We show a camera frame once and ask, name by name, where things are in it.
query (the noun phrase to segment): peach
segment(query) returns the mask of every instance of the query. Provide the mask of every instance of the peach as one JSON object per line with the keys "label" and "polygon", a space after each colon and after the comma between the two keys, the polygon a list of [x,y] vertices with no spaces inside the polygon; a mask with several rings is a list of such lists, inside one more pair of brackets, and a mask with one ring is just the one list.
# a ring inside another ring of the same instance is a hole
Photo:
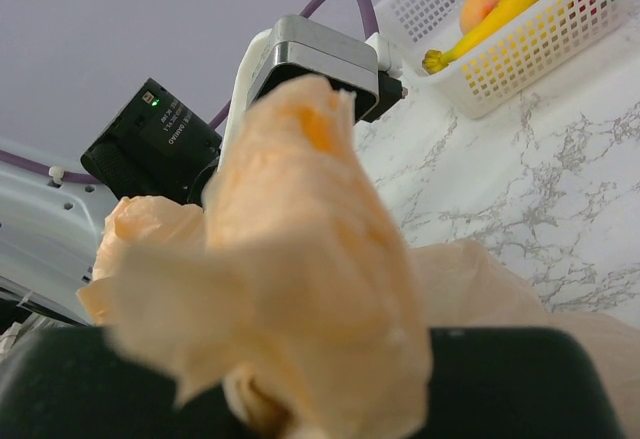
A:
{"label": "peach", "polygon": [[499,2],[500,0],[465,0],[460,11],[462,34],[467,34],[478,26]]}

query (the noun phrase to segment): gray veining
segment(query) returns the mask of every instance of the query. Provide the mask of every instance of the gray veining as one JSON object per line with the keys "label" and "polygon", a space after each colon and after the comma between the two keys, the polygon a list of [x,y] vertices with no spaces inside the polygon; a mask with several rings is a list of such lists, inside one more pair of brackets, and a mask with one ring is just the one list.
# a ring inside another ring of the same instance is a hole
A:
{"label": "gray veining", "polygon": [[640,0],[629,20],[479,120],[419,80],[357,126],[411,245],[472,237],[549,310],[640,326]]}

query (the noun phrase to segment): plastic bag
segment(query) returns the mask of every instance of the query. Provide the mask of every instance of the plastic bag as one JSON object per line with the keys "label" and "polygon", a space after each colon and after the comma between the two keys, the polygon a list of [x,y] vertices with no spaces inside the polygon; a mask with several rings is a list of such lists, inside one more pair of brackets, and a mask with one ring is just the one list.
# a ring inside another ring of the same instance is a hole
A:
{"label": "plastic bag", "polygon": [[[344,98],[322,84],[294,81],[247,121],[254,129],[228,162],[237,167],[205,191],[206,215],[135,198],[107,218],[94,282],[79,296],[97,322],[115,322],[119,350],[175,377],[179,401],[224,378],[234,413],[263,432],[368,439],[424,418],[424,328],[557,327],[585,347],[640,436],[640,331],[602,314],[547,313],[477,242],[406,249],[350,149]],[[384,384],[377,402],[362,397],[371,376]],[[390,403],[399,421],[385,416]]]}

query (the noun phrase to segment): black connector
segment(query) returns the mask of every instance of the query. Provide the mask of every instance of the black connector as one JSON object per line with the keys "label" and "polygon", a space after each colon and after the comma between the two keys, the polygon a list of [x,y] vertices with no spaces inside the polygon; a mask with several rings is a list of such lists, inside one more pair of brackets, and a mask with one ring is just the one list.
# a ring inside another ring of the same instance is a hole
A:
{"label": "black connector", "polygon": [[396,105],[398,101],[404,99],[406,92],[402,87],[402,82],[398,79],[390,77],[386,72],[378,72],[378,95],[380,100],[378,104],[371,109],[361,121],[373,122],[380,119],[382,115]]}

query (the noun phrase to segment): cable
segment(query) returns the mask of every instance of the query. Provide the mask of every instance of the cable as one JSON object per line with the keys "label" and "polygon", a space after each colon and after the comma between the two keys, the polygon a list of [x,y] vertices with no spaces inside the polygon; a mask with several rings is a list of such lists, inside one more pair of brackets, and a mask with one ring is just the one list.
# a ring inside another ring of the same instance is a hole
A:
{"label": "cable", "polygon": [[[302,10],[300,15],[302,17],[309,18],[323,3],[327,0],[311,0],[309,4]],[[376,18],[376,12],[371,0],[356,0],[358,3],[358,9],[360,10],[360,17],[362,18],[362,27],[364,29],[365,39],[372,34],[379,31],[378,20]],[[216,129],[229,115],[229,108],[231,107],[231,101],[227,102],[225,106],[216,114],[216,116],[209,122],[209,127]],[[43,176],[50,175],[50,168],[39,162],[32,161],[25,157],[20,157],[16,154],[0,150],[0,161],[6,162],[12,166],[25,169],[36,174]],[[101,184],[95,177],[90,174],[83,174],[79,172],[66,172],[63,176],[64,182],[75,184]]]}

